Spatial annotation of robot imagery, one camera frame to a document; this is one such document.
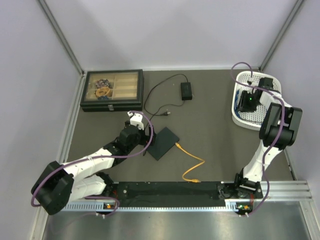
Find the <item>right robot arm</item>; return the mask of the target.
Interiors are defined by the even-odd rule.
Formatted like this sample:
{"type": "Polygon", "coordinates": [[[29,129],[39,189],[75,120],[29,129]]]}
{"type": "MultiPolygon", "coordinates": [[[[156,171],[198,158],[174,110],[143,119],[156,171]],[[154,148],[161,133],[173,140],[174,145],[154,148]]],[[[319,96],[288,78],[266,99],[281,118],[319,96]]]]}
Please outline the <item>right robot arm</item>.
{"type": "Polygon", "coordinates": [[[259,130],[260,144],[252,160],[236,174],[233,192],[239,198],[255,194],[260,188],[263,174],[272,160],[296,140],[303,110],[286,103],[273,79],[262,77],[251,91],[243,91],[235,112],[252,113],[258,105],[266,109],[266,115],[259,130]]]}

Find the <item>black network switch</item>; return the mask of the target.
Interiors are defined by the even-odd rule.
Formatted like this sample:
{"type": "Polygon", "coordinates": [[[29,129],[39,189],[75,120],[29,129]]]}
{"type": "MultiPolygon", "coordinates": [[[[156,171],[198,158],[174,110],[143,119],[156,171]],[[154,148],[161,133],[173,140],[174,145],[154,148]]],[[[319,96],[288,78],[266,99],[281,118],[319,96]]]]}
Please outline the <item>black network switch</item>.
{"type": "Polygon", "coordinates": [[[180,138],[168,127],[164,127],[155,137],[155,142],[147,148],[147,152],[156,160],[160,160],[180,138]]]}

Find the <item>black power adapter with cord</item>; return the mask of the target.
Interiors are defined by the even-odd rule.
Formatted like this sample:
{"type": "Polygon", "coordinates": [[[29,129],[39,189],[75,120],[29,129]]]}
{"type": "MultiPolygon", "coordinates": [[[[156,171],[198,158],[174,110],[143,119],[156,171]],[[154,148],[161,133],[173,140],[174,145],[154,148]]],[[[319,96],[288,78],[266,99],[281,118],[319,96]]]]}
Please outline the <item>black power adapter with cord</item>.
{"type": "Polygon", "coordinates": [[[148,114],[151,115],[151,119],[153,117],[164,117],[164,116],[168,116],[170,115],[169,111],[166,110],[165,112],[162,112],[160,113],[160,110],[164,107],[182,107],[186,101],[191,101],[193,99],[193,92],[192,92],[192,85],[191,85],[191,82],[189,81],[188,77],[183,74],[183,73],[178,73],[178,74],[174,74],[174,75],[171,75],[167,78],[165,78],[164,80],[160,81],[159,83],[157,83],[154,87],[151,88],[151,90],[148,92],[146,98],[145,98],[145,101],[144,101],[144,104],[143,104],[143,110],[146,111],[148,114]],[[171,80],[175,77],[183,77],[185,79],[184,82],[181,82],[180,83],[180,96],[181,96],[181,101],[182,103],[181,104],[165,104],[165,105],[162,105],[158,108],[158,110],[155,112],[155,113],[151,113],[147,110],[146,108],[146,105],[147,105],[147,102],[151,96],[151,94],[153,93],[153,91],[159,87],[161,84],[167,82],[168,80],[171,80]]]}

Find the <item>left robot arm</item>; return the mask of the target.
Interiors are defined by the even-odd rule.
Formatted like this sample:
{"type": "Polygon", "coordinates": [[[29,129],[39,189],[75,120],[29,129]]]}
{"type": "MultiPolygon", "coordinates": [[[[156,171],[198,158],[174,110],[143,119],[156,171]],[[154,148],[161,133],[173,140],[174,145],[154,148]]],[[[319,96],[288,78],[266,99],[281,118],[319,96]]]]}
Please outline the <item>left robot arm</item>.
{"type": "Polygon", "coordinates": [[[141,145],[153,145],[156,133],[152,124],[149,133],[129,122],[115,140],[82,159],[60,164],[50,162],[31,189],[31,205],[42,207],[47,214],[55,215],[68,203],[100,195],[109,198],[114,191],[112,181],[102,170],[113,168],[135,155],[132,151],[141,145]]]}

